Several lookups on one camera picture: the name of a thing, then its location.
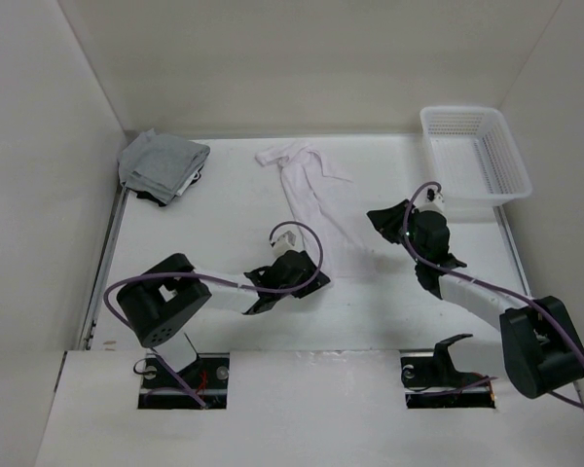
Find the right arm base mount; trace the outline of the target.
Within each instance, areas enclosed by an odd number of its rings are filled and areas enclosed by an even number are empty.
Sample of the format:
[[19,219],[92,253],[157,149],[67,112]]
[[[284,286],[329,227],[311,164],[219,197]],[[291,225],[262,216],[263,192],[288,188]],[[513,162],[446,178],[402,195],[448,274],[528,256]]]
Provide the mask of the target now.
[[436,342],[432,349],[400,352],[409,410],[495,408],[493,377],[458,370],[450,354],[452,345],[471,338],[471,334],[458,334]]

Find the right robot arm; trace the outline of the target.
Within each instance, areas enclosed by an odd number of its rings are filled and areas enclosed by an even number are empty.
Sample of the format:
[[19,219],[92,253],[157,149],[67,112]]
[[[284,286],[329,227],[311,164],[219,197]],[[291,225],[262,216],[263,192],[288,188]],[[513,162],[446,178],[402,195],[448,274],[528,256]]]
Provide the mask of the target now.
[[503,372],[522,395],[538,398],[584,378],[583,345],[562,301],[521,297],[469,277],[467,264],[450,252],[450,229],[437,211],[404,200],[367,217],[386,241],[409,252],[422,289],[499,331]]

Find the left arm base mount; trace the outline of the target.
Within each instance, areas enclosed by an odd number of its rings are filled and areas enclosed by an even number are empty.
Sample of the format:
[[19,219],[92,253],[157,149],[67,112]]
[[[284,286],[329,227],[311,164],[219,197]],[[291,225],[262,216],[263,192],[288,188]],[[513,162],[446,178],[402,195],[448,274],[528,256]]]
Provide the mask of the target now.
[[153,354],[137,360],[140,410],[225,410],[228,405],[229,353],[202,353],[186,370],[173,376]]

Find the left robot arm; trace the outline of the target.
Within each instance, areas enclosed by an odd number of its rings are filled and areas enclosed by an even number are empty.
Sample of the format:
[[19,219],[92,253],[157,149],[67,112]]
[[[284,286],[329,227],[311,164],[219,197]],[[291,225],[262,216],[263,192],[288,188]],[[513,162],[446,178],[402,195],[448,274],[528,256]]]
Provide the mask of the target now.
[[287,297],[302,299],[330,283],[305,251],[290,250],[269,266],[219,279],[175,253],[124,283],[116,300],[141,346],[161,355],[167,378],[185,388],[198,379],[201,357],[183,328],[200,310],[257,315]]

